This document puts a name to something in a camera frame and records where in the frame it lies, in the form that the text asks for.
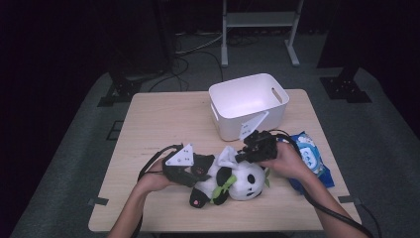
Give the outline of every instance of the black strap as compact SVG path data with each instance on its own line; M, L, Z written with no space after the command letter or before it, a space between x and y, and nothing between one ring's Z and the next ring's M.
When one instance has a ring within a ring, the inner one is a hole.
M146 173L146 171L151 167L151 165L163 154L163 152L169 150L169 149L176 149L177 151L181 150L183 148L183 145L172 145L168 146L166 148L163 148L159 152L157 152L142 168L142 170L139 172L139 177L137 178L137 181L139 181Z

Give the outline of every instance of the panda face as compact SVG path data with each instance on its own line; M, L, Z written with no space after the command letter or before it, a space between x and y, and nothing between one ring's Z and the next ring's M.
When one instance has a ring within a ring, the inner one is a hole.
M229 188L233 199L250 200L263 191L265 173L260 166L242 161L236 170L232 170L232 174L237 178Z

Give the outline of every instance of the white shelf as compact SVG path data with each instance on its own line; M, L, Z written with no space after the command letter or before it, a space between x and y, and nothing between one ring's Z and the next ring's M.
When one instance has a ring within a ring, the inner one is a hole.
M228 13L227 27L290 27L295 12Z

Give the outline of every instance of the dark background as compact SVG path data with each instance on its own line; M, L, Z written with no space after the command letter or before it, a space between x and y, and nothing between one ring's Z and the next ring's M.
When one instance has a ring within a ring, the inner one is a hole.
M251 2L230 0L229 9L244 11ZM221 0L169 3L174 32L221 30ZM167 59L145 60L150 31L158 27L148 21L155 15L136 14L136 4L152 1L0 2L1 237L12 232L96 79L121 64L141 72L167 68ZM255 1L249 10L289 10L295 4ZM306 1L298 30L329 30L319 66L343 66L356 55L417 135L419 10L396 0ZM165 57L165 48L155 51Z

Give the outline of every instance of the human arm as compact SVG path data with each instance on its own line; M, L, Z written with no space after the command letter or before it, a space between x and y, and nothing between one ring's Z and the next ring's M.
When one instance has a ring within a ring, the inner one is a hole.
M161 160L156 161L149 171L161 172ZM162 190L173 184L176 183L169 181L162 174L146 173L133 187L108 237L131 237L142 218L143 208L148 194L152 191Z
M351 218L349 213L331 195L324 184L304 164L290 144L277 143L277 158L260 162L260 165L270 168L287 178L298 179L306 192L317 203L345 217ZM359 229L326 214L318 208L315 208L315 211L328 237L367 237Z

